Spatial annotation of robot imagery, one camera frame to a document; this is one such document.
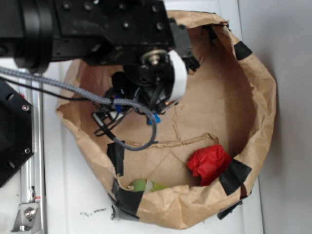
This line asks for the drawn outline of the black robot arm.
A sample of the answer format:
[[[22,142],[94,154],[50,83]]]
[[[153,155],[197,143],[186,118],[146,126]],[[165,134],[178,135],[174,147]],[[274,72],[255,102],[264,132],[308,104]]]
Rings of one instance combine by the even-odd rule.
[[[156,114],[179,102],[188,72],[199,67],[186,26],[161,0],[3,0],[0,55],[31,73],[74,59],[121,65],[106,97]]]

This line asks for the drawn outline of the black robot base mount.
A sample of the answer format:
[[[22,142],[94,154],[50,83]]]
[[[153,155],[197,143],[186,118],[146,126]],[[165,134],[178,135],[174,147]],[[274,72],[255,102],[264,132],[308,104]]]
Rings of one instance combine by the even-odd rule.
[[[33,155],[32,105],[7,82],[0,82],[0,186]]]

